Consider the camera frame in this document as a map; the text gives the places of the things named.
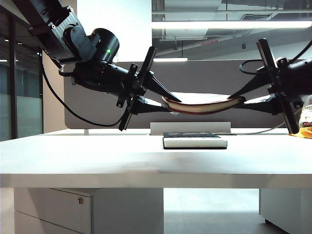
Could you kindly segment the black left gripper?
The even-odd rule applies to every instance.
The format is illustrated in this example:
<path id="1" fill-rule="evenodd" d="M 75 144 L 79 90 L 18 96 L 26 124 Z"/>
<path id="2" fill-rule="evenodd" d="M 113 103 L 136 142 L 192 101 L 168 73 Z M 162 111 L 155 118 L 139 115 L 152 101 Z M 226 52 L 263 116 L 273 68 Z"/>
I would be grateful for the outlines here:
<path id="1" fill-rule="evenodd" d="M 116 106 L 122 108 L 127 103 L 125 111 L 120 118 L 118 129 L 127 129 L 132 115 L 153 112 L 170 112 L 168 106 L 144 97 L 146 89 L 161 95 L 169 100 L 181 102 L 176 96 L 168 91 L 150 71 L 153 59 L 156 55 L 156 48 L 151 46 L 147 52 L 141 70 L 138 66 L 131 64 L 125 80 L 122 82 L 123 89 L 119 92 Z"/>

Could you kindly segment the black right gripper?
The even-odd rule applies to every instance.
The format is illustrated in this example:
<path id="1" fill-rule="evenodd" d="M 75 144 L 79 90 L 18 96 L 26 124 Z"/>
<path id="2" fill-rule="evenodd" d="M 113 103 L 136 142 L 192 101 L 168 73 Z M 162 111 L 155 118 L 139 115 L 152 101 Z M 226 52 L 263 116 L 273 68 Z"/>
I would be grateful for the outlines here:
<path id="1" fill-rule="evenodd" d="M 230 95 L 228 99 L 236 98 L 270 83 L 271 85 L 268 88 L 270 96 L 248 100 L 243 103 L 243 108 L 272 115 L 281 113 L 289 133 L 297 134 L 299 126 L 294 110 L 300 110 L 303 107 L 303 101 L 288 86 L 286 76 L 288 62 L 285 58 L 275 61 L 266 39 L 259 39 L 256 44 L 267 71 L 254 73 L 254 77 L 240 90 Z"/>

